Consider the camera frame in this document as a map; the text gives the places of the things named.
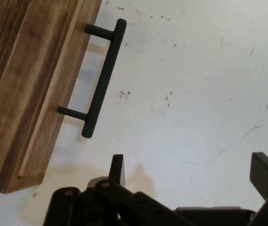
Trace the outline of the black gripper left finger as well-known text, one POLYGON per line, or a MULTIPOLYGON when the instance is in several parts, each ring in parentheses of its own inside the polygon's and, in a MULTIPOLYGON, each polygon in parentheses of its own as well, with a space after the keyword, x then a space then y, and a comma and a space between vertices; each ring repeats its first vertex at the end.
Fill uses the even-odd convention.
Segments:
POLYGON ((45 226, 186 226, 188 221, 142 192, 124 187, 122 154, 112 157, 109 175, 96 178, 81 192, 76 187, 56 190, 45 226))

